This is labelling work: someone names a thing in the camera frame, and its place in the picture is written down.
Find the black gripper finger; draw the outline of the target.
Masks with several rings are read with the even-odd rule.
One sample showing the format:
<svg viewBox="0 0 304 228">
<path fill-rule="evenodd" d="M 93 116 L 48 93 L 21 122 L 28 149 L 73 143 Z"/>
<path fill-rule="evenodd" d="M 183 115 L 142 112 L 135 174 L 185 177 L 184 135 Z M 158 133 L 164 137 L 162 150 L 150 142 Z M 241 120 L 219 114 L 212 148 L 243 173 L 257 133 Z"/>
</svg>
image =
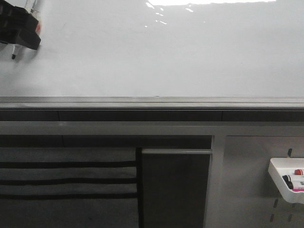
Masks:
<svg viewBox="0 0 304 228">
<path fill-rule="evenodd" d="M 25 8 L 0 3 L 0 42 L 37 50 L 41 39 L 36 32 L 38 20 Z"/>
</svg>

